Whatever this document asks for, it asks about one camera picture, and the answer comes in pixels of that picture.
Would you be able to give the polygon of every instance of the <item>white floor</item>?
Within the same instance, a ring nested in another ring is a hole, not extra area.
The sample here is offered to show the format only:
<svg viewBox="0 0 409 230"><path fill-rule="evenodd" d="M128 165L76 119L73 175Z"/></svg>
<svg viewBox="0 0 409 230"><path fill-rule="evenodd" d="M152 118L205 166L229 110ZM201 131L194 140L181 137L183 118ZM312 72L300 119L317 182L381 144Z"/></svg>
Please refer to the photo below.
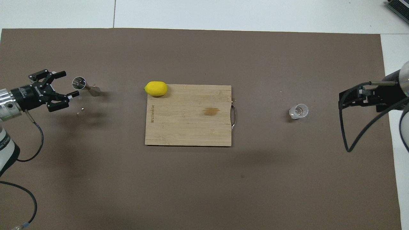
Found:
<svg viewBox="0 0 409 230"><path fill-rule="evenodd" d="M381 34L385 73L389 74L409 61L409 24L388 10L385 2L0 0L0 28L134 27ZM399 116L399 111L389 114L402 229L409 230L409 153L399 137Z"/></svg>

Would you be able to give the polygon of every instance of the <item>stain on cutting board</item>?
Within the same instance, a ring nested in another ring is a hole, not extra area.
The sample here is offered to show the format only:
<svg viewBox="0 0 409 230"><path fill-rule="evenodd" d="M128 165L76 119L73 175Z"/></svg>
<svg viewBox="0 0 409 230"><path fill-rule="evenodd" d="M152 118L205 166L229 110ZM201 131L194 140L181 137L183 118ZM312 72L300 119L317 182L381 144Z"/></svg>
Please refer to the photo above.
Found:
<svg viewBox="0 0 409 230"><path fill-rule="evenodd" d="M214 115L217 114L218 111L220 111L219 108L205 108L205 109L203 110L203 115L206 115L206 116L214 116Z"/></svg>

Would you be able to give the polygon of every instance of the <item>small glass cup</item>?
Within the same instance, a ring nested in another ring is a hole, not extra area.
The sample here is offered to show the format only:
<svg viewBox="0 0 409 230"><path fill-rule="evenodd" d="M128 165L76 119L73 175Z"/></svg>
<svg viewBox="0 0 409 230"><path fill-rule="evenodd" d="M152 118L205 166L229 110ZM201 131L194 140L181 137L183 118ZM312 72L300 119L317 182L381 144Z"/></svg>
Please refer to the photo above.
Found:
<svg viewBox="0 0 409 230"><path fill-rule="evenodd" d="M292 107L288 113L290 114L291 118L296 120L299 118L306 117L308 114L308 106L304 104L298 104L294 107Z"/></svg>

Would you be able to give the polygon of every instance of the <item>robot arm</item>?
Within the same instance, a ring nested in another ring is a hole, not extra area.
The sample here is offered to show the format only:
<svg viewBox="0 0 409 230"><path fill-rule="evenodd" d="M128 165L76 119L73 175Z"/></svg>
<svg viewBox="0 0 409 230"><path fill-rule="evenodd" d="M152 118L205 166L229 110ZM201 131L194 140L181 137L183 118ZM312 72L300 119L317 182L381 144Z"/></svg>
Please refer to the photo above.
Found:
<svg viewBox="0 0 409 230"><path fill-rule="evenodd" d="M67 108L70 99L78 96L79 91L63 95L56 93L51 85L55 79L66 75L65 71L55 73L42 70L29 75L32 82L30 85L12 89L10 92L6 89L0 90L0 122L20 116L22 111L28 112L43 104L47 105L49 112ZM17 160L19 154L20 148L0 126L0 176Z"/></svg>
<svg viewBox="0 0 409 230"><path fill-rule="evenodd" d="M365 89L366 85L375 85L377 87L367 90ZM351 147L348 147L342 110L352 106L376 106L376 111L379 114L364 127ZM392 109L403 110L399 130L402 141L409 151L407 146L407 143L409 143L409 115L407 115L409 111L409 61L400 70L387 75L382 81L369 81L339 93L338 108L342 137L347 152L353 150L358 140L373 123Z"/></svg>

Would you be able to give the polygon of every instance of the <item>wooden cutting board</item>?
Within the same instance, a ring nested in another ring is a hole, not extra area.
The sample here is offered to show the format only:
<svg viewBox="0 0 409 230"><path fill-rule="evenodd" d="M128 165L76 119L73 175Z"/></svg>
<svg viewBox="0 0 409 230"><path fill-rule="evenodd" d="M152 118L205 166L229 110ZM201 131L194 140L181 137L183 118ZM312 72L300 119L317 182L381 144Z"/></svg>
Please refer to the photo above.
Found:
<svg viewBox="0 0 409 230"><path fill-rule="evenodd" d="M231 86L168 84L148 95L146 145L231 146Z"/></svg>

